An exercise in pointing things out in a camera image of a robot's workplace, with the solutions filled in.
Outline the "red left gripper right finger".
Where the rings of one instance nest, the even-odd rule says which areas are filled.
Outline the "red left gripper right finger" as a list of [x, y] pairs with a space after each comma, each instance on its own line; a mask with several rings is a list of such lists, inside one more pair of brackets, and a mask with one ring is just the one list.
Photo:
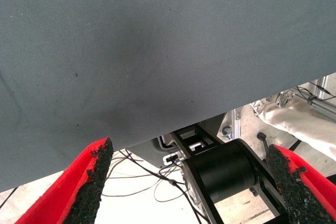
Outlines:
[[290, 223], [335, 223], [335, 184], [295, 152], [270, 145], [267, 164]]

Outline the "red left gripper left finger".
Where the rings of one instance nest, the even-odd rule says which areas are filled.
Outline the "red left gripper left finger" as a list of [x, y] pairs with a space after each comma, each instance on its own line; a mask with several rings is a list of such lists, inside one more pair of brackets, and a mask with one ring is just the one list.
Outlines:
[[17, 223], [94, 223], [113, 156], [110, 138], [87, 146]]

